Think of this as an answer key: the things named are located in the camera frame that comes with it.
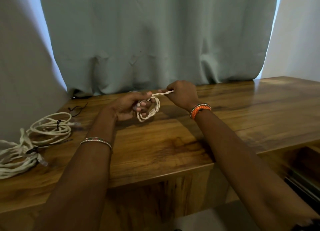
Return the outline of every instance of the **person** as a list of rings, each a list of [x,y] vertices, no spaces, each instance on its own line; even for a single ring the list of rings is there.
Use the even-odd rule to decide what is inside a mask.
[[[170,90],[174,92],[167,97],[188,112],[200,103],[196,87],[190,82],[176,81],[159,92]],[[87,138],[112,143],[116,122],[132,118],[133,106],[137,101],[149,99],[151,94],[131,92],[107,104],[96,117]],[[135,110],[146,116],[150,105],[150,101],[144,101]],[[214,113],[204,109],[194,120],[222,173],[262,230],[320,230],[319,215]],[[101,142],[85,142],[79,146],[45,203],[34,231],[99,229],[111,153],[110,147]]]

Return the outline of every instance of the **green-gray curtain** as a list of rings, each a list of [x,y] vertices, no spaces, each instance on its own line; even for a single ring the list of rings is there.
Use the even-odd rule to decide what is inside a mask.
[[[276,0],[41,0],[70,94],[250,80]]]

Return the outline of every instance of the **table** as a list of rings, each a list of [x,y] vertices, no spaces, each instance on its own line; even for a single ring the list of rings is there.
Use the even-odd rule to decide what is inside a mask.
[[[203,85],[197,91],[200,100],[210,104],[212,111],[279,174],[290,164],[296,149],[320,141],[318,82],[276,77]],[[74,99],[59,110],[68,112],[68,107],[88,103],[74,117],[81,126],[73,128],[73,140],[42,152],[48,167],[38,164],[0,181],[1,227],[2,222],[8,226],[13,213],[37,215],[99,110],[120,95]],[[165,96],[159,99],[160,110],[151,119],[143,123],[132,119],[116,126],[108,205],[103,215],[118,220],[114,230],[115,226],[142,230],[151,223],[220,205],[235,196],[188,113]],[[110,228],[107,223],[102,221],[101,229]]]

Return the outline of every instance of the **bangle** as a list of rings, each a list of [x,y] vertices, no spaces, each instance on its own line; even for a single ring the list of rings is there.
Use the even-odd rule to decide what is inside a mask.
[[[198,112],[204,109],[211,110],[211,107],[209,104],[206,103],[196,104],[190,112],[190,118],[194,120]]]
[[[111,152],[111,154],[113,154],[111,144],[108,143],[106,140],[103,140],[102,138],[98,138],[98,137],[87,137],[87,138],[85,138],[85,139],[80,143],[80,145],[83,144],[83,143],[87,143],[87,142],[99,142],[99,143],[104,143],[104,144],[106,144],[106,145],[108,145],[108,146],[110,147],[110,152]]]

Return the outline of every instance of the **orange braided bracelet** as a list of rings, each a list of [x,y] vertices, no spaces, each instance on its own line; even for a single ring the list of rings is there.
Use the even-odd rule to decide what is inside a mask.
[[[199,111],[202,111],[202,110],[211,110],[211,107],[210,105],[208,104],[205,104],[205,103],[200,103],[200,104],[197,104],[193,107],[192,111],[190,112],[190,118],[192,120],[195,119],[196,115],[198,114]]]

